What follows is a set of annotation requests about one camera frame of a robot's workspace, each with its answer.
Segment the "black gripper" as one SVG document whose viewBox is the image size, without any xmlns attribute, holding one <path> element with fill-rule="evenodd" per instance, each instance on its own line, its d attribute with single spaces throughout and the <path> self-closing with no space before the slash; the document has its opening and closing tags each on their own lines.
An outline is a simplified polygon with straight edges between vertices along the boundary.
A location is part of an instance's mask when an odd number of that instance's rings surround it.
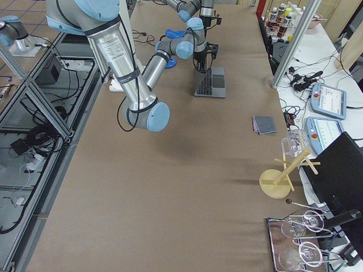
<svg viewBox="0 0 363 272">
<path fill-rule="evenodd" d="M 213 61 L 217 57 L 219 46 L 210 42 L 206 43 L 205 48 L 200 52 L 194 52 L 193 65 L 195 68 L 211 68 Z M 207 62 L 207 56 L 210 55 L 210 64 Z"/>
</svg>

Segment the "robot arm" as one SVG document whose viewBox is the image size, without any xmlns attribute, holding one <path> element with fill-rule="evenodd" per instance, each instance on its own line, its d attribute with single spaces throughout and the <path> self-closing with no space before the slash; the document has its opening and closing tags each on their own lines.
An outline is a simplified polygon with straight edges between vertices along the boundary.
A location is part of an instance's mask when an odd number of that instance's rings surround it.
<svg viewBox="0 0 363 272">
<path fill-rule="evenodd" d="M 84 35 L 95 43 L 126 97 L 118 107 L 132 128 L 163 130 L 170 118 L 168 105 L 151 91 L 136 65 L 130 39 L 120 27 L 121 1 L 47 1 L 48 26 L 60 32 Z"/>
<path fill-rule="evenodd" d="M 173 8 L 187 26 L 180 37 L 156 43 L 155 54 L 142 72 L 150 90 L 156 85 L 172 56 L 184 60 L 192 57 L 195 70 L 200 74 L 207 73 L 207 54 L 212 53 L 212 48 L 216 47 L 205 40 L 207 28 L 215 18 L 214 1 L 161 1 L 161 3 Z"/>
</svg>

